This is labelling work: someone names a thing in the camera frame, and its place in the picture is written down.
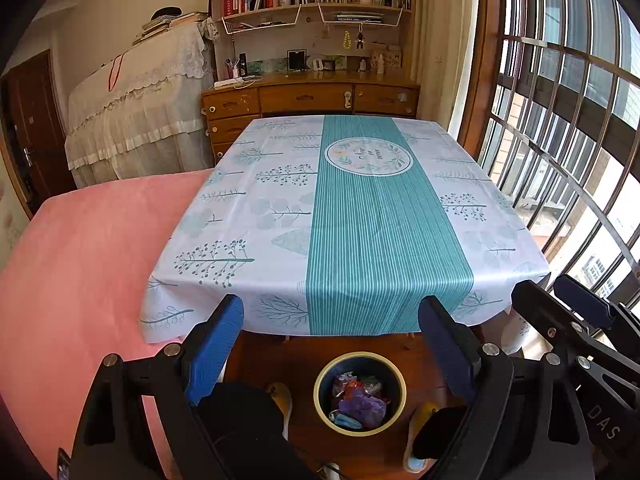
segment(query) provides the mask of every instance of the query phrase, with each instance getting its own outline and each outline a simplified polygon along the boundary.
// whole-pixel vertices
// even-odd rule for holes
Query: yellow shoe
[[[431,418],[435,412],[438,411],[438,407],[432,402],[425,402],[418,406],[414,414],[411,416],[409,422],[409,437],[406,441],[406,449],[404,450],[404,459],[402,465],[404,470],[409,473],[421,473],[427,469],[430,469],[436,460],[433,458],[419,459],[413,456],[414,440],[418,435],[418,432],[426,424],[427,420]]]
[[[291,418],[291,412],[293,411],[293,398],[291,392],[282,383],[271,383],[267,386],[267,393],[273,399],[273,402],[279,407],[284,417],[284,425],[282,429],[282,436],[289,439],[289,419]]]

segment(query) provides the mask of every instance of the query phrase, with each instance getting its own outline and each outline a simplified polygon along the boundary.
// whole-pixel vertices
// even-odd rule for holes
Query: red book
[[[225,16],[231,16],[233,12],[234,0],[225,0]]]

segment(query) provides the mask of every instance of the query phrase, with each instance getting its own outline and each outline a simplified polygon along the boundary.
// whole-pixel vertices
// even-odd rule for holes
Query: circular emblem
[[[401,146],[370,137],[337,140],[324,151],[324,158],[339,170],[365,176],[394,176],[414,164]]]

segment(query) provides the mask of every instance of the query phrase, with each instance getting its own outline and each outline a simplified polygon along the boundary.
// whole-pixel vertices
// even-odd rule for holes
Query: wooden door
[[[76,189],[65,155],[65,135],[53,98],[49,51],[6,75],[9,104],[21,156],[41,201]]]

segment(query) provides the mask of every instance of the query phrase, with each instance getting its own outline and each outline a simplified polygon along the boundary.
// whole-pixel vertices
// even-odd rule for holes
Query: door frame
[[[60,99],[57,92],[58,87],[56,86],[55,76],[53,73],[53,66],[54,66],[53,52],[51,51],[50,48],[48,48],[47,50],[43,50],[42,52],[39,52],[35,56],[30,57],[29,59],[23,61],[22,63],[26,63],[35,58],[45,57],[45,56],[47,57],[47,62],[49,65],[49,84],[51,86],[51,91],[53,94],[54,107],[56,109],[56,119],[58,121],[58,124],[60,125],[60,131],[62,131],[62,133],[66,138],[65,124],[63,123],[60,115]],[[10,69],[6,74],[0,77],[0,83],[3,82],[13,70],[15,70],[17,67],[22,65],[22,63],[12,67],[12,69]],[[4,165],[6,166],[7,173],[9,174],[9,179],[11,180],[11,183],[14,186],[15,193],[18,196],[18,200],[20,200],[20,204],[22,205],[24,212],[29,217],[29,220],[31,220],[33,218],[33,212],[31,211],[28,205],[27,197],[29,193],[27,191],[27,187],[24,183],[24,180],[21,179],[20,174],[18,173],[14,154],[9,148],[8,139],[6,137],[6,123],[4,120],[4,113],[1,110],[0,110],[0,132],[1,132],[0,152],[2,153],[2,159],[4,160]]]

